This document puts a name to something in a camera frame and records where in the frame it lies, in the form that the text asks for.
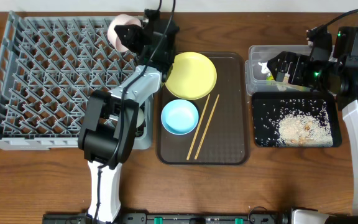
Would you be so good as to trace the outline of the light blue bowl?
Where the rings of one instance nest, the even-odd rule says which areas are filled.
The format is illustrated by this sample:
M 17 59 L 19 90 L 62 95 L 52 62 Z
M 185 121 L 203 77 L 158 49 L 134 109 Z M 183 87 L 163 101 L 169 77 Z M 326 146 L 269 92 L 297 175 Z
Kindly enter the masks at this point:
M 192 102 L 178 99 L 163 107 L 160 119 L 162 126 L 169 133 L 185 135 L 197 127 L 199 112 Z

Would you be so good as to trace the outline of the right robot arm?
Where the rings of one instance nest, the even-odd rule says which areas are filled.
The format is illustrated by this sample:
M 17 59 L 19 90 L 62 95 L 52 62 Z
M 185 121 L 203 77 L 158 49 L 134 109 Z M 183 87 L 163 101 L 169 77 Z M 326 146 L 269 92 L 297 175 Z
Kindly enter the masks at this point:
M 340 27 L 336 40 L 326 26 L 308 30 L 313 46 L 309 55 L 283 51 L 267 62 L 273 78 L 285 75 L 293 85 L 336 95 L 351 144 L 354 199 L 351 215 L 328 215 L 308 208 L 293 208 L 286 223 L 358 223 L 358 27 Z

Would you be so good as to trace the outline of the green orange snack wrapper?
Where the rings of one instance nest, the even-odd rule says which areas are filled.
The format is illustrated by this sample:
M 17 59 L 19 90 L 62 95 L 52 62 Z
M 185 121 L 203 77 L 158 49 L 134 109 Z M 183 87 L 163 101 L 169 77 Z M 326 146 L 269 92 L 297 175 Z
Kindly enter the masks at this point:
M 274 81 L 273 75 L 271 73 L 268 73 L 266 76 L 267 81 Z

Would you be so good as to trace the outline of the white napkin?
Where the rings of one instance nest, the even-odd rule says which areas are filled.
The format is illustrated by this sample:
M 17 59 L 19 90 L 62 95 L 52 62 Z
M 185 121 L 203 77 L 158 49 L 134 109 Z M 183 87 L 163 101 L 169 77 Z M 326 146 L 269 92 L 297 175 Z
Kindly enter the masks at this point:
M 258 65 L 261 67 L 262 74 L 270 74 L 270 70 L 267 67 L 267 62 L 259 62 Z

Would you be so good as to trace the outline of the white cup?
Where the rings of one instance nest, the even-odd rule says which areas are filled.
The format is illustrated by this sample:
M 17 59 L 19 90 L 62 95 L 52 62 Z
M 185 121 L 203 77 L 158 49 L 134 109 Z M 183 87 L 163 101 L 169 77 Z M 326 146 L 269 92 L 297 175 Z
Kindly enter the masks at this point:
M 139 108 L 138 115 L 137 115 L 137 121 L 136 121 L 136 128 L 143 126 L 144 123 L 145 123 L 144 111 L 142 108 Z

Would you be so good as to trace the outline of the leftover rice pile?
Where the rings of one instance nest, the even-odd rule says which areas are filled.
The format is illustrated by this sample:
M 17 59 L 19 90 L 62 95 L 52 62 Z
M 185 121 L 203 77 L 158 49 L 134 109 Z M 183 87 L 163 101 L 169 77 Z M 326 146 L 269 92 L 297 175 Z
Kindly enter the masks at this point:
M 262 147 L 331 147 L 327 103 L 322 99 L 257 99 L 255 142 Z

